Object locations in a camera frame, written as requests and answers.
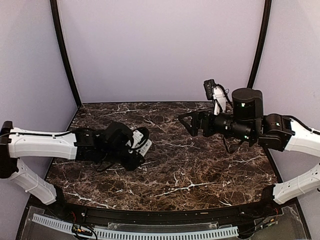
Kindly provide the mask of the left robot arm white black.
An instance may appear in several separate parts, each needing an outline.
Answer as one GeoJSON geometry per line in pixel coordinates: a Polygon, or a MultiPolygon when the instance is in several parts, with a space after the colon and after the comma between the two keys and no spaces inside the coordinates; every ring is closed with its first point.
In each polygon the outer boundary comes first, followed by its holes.
{"type": "Polygon", "coordinates": [[[22,157],[50,157],[72,161],[119,164],[133,171],[145,163],[152,145],[149,130],[131,130],[112,122],[106,129],[76,128],[66,132],[24,130],[5,121],[0,130],[0,177],[13,181],[26,193],[38,198],[60,218],[67,218],[70,206],[63,191],[38,176],[22,157]]]}

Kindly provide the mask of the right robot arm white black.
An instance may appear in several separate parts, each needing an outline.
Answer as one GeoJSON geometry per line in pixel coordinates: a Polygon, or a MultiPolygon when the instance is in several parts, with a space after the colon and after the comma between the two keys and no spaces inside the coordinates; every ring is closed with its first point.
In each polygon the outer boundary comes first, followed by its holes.
{"type": "Polygon", "coordinates": [[[320,132],[291,115],[265,115],[261,91],[251,88],[234,90],[232,113],[226,113],[226,102],[213,89],[207,89],[206,95],[215,102],[213,111],[193,111],[178,116],[191,136],[197,136],[198,131],[202,130],[205,137],[221,134],[241,143],[247,142],[250,146],[258,144],[280,152],[320,155],[320,132]]]}

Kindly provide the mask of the white remote control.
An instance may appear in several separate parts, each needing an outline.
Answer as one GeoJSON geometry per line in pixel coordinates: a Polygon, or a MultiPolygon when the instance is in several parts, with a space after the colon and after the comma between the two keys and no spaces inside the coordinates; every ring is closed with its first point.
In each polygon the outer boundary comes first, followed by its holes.
{"type": "Polygon", "coordinates": [[[148,139],[147,142],[138,150],[138,153],[140,153],[144,157],[150,149],[151,145],[152,141],[148,139]]]}

